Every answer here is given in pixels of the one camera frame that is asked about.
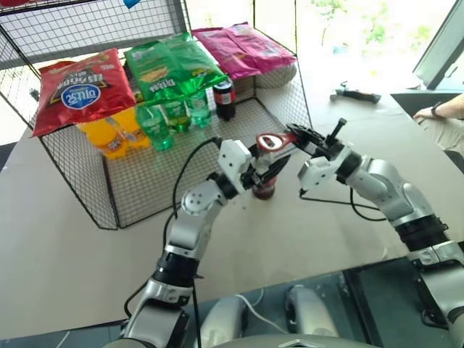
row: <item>green bottle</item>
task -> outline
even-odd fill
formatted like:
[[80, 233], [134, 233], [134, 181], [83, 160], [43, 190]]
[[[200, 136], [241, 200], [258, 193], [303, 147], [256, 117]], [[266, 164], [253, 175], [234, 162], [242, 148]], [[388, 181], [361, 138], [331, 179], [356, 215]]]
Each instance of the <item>green bottle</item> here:
[[178, 132], [189, 130], [190, 117], [187, 115], [187, 109], [183, 101], [172, 101], [162, 105], [165, 110], [167, 124]]
[[207, 127], [211, 123], [211, 111], [208, 107], [208, 98], [203, 89], [186, 100], [191, 122], [200, 128]]
[[171, 136], [165, 118], [157, 105], [149, 107], [145, 104], [138, 104], [136, 119], [157, 151], [170, 149], [173, 146], [173, 136]]

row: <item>hand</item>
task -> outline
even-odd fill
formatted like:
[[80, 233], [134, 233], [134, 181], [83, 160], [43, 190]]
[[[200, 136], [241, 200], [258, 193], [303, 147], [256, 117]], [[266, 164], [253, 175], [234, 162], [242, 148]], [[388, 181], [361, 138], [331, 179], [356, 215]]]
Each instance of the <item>hand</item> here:
[[432, 117], [435, 117], [432, 115], [432, 108], [431, 107], [427, 107], [425, 109], [422, 109], [422, 110], [419, 110], [415, 113], [415, 115], [413, 116], [413, 119], [414, 120], [417, 120], [418, 118], [432, 118]]

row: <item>wristwatch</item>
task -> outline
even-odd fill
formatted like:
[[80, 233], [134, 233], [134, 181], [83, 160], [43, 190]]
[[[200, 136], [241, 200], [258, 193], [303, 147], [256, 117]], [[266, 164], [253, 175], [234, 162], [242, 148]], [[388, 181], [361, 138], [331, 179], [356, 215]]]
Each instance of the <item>wristwatch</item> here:
[[441, 117], [440, 115], [438, 115], [438, 114], [436, 113], [436, 108], [439, 107], [440, 105], [442, 105], [442, 102], [441, 102], [441, 101], [439, 101], [438, 103], [436, 103], [436, 104], [431, 108], [431, 113], [432, 113], [433, 116], [435, 116], [435, 117]]

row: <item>person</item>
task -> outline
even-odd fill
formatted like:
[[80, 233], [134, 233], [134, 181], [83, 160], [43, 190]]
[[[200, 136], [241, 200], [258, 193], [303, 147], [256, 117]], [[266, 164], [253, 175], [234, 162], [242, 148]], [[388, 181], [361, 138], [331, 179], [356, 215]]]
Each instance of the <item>person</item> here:
[[416, 112], [414, 120], [444, 151], [464, 158], [464, 94]]

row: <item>red chip bag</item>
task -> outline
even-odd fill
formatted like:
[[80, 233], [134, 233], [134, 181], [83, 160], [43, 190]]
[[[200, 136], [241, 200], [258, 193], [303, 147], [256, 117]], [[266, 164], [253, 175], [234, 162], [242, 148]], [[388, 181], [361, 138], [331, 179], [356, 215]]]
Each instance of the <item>red chip bag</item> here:
[[117, 49], [80, 62], [58, 62], [40, 72], [41, 95], [32, 136], [99, 120], [136, 104]]

